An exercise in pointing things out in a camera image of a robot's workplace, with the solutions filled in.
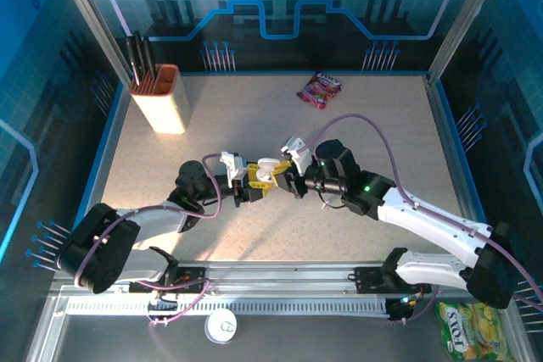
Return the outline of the black handled knife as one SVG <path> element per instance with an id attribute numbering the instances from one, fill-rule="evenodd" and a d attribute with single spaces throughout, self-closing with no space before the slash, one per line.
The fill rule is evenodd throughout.
<path id="1" fill-rule="evenodd" d="M 151 45 L 151 41 L 148 37 L 143 38 L 143 52 L 145 57 L 145 62 L 148 68 L 148 72 L 153 78 L 156 79 L 156 66 L 154 61 L 154 53 Z"/>
<path id="2" fill-rule="evenodd" d="M 137 69 L 137 84 L 140 85 L 144 76 L 146 75 L 146 66 L 143 53 L 143 39 L 139 31 L 135 31 L 133 36 L 136 58 L 135 66 Z"/>

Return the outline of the beige knife block orange top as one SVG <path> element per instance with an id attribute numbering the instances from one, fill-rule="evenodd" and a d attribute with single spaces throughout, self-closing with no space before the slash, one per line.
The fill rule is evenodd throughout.
<path id="1" fill-rule="evenodd" d="M 182 134 L 191 118 L 191 107 L 175 64 L 156 64 L 153 78 L 147 73 L 137 85 L 130 86 L 130 94 L 156 133 Z"/>

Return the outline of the white round lid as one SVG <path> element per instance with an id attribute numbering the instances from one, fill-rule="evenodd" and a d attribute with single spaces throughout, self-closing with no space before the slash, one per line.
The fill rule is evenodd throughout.
<path id="1" fill-rule="evenodd" d="M 235 314 L 229 309 L 216 309 L 208 315 L 204 324 L 207 338 L 216 344 L 229 343 L 238 328 Z"/>

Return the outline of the green yellow candy bag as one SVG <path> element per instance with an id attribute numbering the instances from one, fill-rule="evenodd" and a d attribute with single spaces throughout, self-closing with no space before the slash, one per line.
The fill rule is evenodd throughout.
<path id="1" fill-rule="evenodd" d="M 442 345 L 453 360 L 514 360 L 496 309 L 482 303 L 448 302 L 438 302 L 434 309 Z"/>

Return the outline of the white earbud charging case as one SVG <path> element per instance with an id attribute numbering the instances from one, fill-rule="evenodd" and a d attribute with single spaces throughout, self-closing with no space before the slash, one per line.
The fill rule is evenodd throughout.
<path id="1" fill-rule="evenodd" d="M 275 168 L 281 164 L 281 161 L 278 159 L 272 158 L 262 158 L 257 162 L 258 169 L 256 171 L 256 177 L 258 181 L 262 182 L 273 182 L 272 172 Z"/>

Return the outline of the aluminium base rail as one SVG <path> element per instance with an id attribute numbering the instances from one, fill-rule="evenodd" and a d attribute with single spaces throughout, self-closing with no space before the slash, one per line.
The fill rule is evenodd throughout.
<path id="1" fill-rule="evenodd" d="M 165 260 L 130 260 L 125 266 L 108 266 L 101 275 L 88 283 L 75 282 L 73 266 L 56 268 L 57 276 L 69 284 L 93 294 L 120 292 L 152 292 L 178 288 L 152 285 L 166 271 L 180 266 L 204 267 L 203 289 L 211 295 L 225 297 L 334 297 L 340 295 L 361 297 L 400 298 L 411 294 L 359 294 L 348 276 L 357 267 L 380 267 L 394 272 L 379 262 L 251 262 L 251 261 L 181 261 L 168 265 Z M 460 277 L 462 266 L 447 255 L 433 255 L 429 259 L 415 258 L 395 272 L 410 284 L 429 284 L 432 292 L 442 297 L 468 296 L 466 284 Z"/>

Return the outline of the aluminium frame post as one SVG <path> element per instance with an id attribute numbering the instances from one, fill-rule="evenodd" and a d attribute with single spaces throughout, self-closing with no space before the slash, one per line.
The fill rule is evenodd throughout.
<path id="1" fill-rule="evenodd" d="M 467 34 L 468 29 L 479 14 L 485 0 L 465 0 L 447 32 L 433 63 L 430 65 L 427 75 L 427 83 L 430 87 L 436 85 L 456 50 Z"/>
<path id="2" fill-rule="evenodd" d="M 131 74 L 114 36 L 94 0 L 73 0 L 96 38 L 114 72 L 124 86 L 131 84 Z"/>

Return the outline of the red candy bag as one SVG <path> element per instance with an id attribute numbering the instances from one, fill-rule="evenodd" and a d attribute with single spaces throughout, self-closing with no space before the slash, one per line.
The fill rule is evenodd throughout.
<path id="1" fill-rule="evenodd" d="M 341 81 L 317 71 L 296 96 L 318 109 L 325 109 L 330 99 L 341 91 Z"/>

